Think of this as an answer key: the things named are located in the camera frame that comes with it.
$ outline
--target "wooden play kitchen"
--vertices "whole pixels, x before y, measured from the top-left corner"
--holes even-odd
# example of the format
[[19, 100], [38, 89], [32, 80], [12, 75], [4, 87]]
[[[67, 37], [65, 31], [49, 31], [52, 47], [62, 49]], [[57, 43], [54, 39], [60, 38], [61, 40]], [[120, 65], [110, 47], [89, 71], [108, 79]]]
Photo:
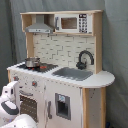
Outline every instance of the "wooden play kitchen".
[[106, 86], [115, 78], [102, 71], [102, 11], [21, 17], [27, 57], [41, 61], [38, 68], [23, 62], [7, 69], [9, 81], [20, 84], [21, 114], [38, 128], [105, 128]]

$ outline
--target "door handle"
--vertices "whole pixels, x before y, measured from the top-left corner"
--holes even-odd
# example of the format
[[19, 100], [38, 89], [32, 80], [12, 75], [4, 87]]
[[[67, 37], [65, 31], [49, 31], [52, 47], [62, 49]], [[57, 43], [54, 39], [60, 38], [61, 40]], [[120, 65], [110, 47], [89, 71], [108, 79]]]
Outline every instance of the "door handle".
[[59, 27], [57, 27], [57, 21], [58, 21], [58, 17], [55, 17], [55, 28], [56, 28], [56, 30], [59, 30]]
[[51, 107], [51, 101], [48, 102], [47, 112], [48, 112], [48, 118], [52, 119], [52, 115], [50, 114], [50, 107]]
[[26, 92], [24, 92], [24, 91], [22, 91], [22, 90], [20, 90], [20, 93], [21, 93], [22, 95], [25, 95], [25, 96], [33, 96], [33, 94], [31, 94], [31, 93], [26, 93]]

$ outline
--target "wooden frame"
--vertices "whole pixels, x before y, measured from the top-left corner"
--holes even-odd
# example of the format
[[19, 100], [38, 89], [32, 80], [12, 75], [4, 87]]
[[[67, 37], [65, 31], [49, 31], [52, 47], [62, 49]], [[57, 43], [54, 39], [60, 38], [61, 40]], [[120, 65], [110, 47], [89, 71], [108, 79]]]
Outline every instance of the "wooden frame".
[[[95, 37], [95, 54], [94, 54], [94, 64], [95, 64], [95, 74], [99, 73], [102, 70], [102, 11], [93, 10], [93, 11], [64, 11], [64, 12], [28, 12], [21, 13], [22, 17], [22, 30], [25, 31], [25, 28], [32, 25], [32, 16], [36, 14], [91, 14], [93, 16], [93, 32], [91, 34], [79, 34], [79, 33], [61, 33], [54, 32], [53, 34], [70, 34], [70, 35], [85, 35]], [[34, 46], [33, 46], [33, 33], [26, 33], [26, 47], [27, 47], [27, 57], [34, 57]]]
[[11, 82], [11, 78], [10, 78], [10, 70], [8, 70], [8, 81], [9, 81], [9, 83]]
[[101, 128], [106, 127], [106, 87], [101, 88]]
[[83, 88], [83, 128], [89, 128], [89, 88]]

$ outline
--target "microwave door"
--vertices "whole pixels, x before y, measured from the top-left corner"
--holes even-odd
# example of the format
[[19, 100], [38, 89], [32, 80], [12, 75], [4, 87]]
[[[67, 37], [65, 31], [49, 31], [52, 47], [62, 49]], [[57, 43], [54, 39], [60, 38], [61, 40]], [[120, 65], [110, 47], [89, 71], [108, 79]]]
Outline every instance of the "microwave door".
[[79, 14], [56, 14], [55, 31], [65, 33], [79, 33]]

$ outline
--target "sink basin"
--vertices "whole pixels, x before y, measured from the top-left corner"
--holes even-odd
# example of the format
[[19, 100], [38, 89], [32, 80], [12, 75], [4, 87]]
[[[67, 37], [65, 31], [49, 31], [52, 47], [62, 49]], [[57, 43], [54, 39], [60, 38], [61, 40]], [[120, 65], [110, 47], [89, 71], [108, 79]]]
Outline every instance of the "sink basin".
[[53, 72], [52, 75], [67, 79], [82, 81], [87, 79], [89, 76], [93, 75], [93, 73], [91, 71], [65, 67]]

